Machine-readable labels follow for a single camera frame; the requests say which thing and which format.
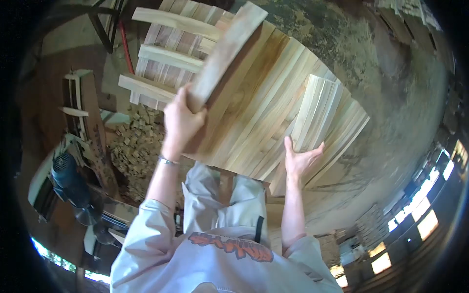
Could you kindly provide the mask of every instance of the hand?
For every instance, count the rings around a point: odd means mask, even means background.
[[[285,168],[287,170],[287,183],[299,184],[302,176],[314,165],[316,160],[322,156],[324,142],[315,150],[304,153],[295,153],[292,139],[285,137]]]
[[[166,137],[161,155],[168,160],[178,160],[189,140],[203,126],[207,109],[193,114],[186,104],[190,84],[179,88],[174,101],[165,107]]]

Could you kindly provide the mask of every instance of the sleeve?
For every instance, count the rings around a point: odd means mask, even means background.
[[[305,236],[298,239],[285,252],[284,256],[315,281],[321,288],[321,292],[343,292],[324,263],[319,240],[316,238]]]
[[[116,290],[150,267],[169,262],[178,246],[175,230],[168,207],[154,199],[144,200],[111,266],[111,288]]]

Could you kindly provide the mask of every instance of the orange printed logo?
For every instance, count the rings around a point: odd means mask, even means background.
[[[273,253],[267,247],[244,239],[228,239],[223,241],[221,236],[209,235],[205,233],[193,232],[188,238],[192,244],[207,246],[215,244],[217,248],[223,249],[226,253],[235,252],[237,259],[245,258],[249,255],[252,260],[259,263],[271,263]]]

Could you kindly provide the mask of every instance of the gray sweatshirt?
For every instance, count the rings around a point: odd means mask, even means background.
[[[173,214],[145,200],[111,268],[111,292],[342,292],[306,236],[283,256],[256,243],[254,227],[174,237]]]

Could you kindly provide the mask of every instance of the black strap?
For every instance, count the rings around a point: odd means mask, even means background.
[[[259,216],[257,219],[257,226],[256,226],[256,236],[254,237],[254,241],[260,243],[261,241],[261,232],[262,232],[262,223],[264,222],[264,217]]]

